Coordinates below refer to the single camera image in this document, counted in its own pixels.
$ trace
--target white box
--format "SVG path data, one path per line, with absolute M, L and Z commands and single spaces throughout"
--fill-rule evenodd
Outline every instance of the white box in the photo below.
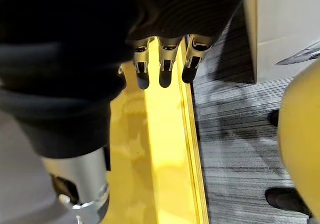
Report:
M 244 7 L 257 82 L 294 77 L 320 56 L 320 0 L 245 0 Z

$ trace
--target striped carpet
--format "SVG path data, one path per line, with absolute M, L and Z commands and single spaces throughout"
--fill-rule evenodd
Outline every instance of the striped carpet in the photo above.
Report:
M 243 10 L 201 64 L 194 108 L 212 224 L 305 224 L 306 216 L 270 207 L 269 187 L 293 186 L 281 165 L 277 129 L 267 120 L 291 79 L 253 84 Z

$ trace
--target yellow table edge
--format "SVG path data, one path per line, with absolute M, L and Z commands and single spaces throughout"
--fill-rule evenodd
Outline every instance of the yellow table edge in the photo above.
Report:
M 180 46 L 181 53 L 179 53 L 179 55 L 182 56 L 183 63 L 177 62 L 179 77 L 181 77 L 186 58 L 186 43 L 184 40 L 181 42 Z M 183 98 L 183 122 L 185 125 L 185 135 L 187 140 L 186 148 L 189 157 L 190 174 L 194 181 L 193 193 L 195 206 L 197 207 L 198 223 L 208 224 L 209 217 L 201 168 L 199 145 L 197 139 L 196 121 L 193 109 L 194 107 L 191 86 L 189 84 L 185 84 L 181 80 L 181 78 L 179 79 L 179 86 Z

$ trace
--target shoe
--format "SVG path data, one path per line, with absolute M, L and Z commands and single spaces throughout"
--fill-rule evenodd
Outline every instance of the shoe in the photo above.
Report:
M 266 201 L 274 208 L 312 215 L 295 188 L 270 188 L 264 193 Z
M 273 110 L 268 114 L 268 120 L 270 122 L 270 124 L 274 125 L 274 126 L 278 126 L 278 121 L 279 121 L 279 110 Z

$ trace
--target robotic arm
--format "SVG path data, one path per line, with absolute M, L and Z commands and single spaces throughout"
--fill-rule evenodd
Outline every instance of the robotic arm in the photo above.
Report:
M 11 113 L 79 222 L 109 206 L 110 101 L 133 59 L 149 85 L 148 46 L 159 39 L 159 84 L 168 87 L 181 39 L 190 83 L 242 0 L 0 0 L 0 108 Z

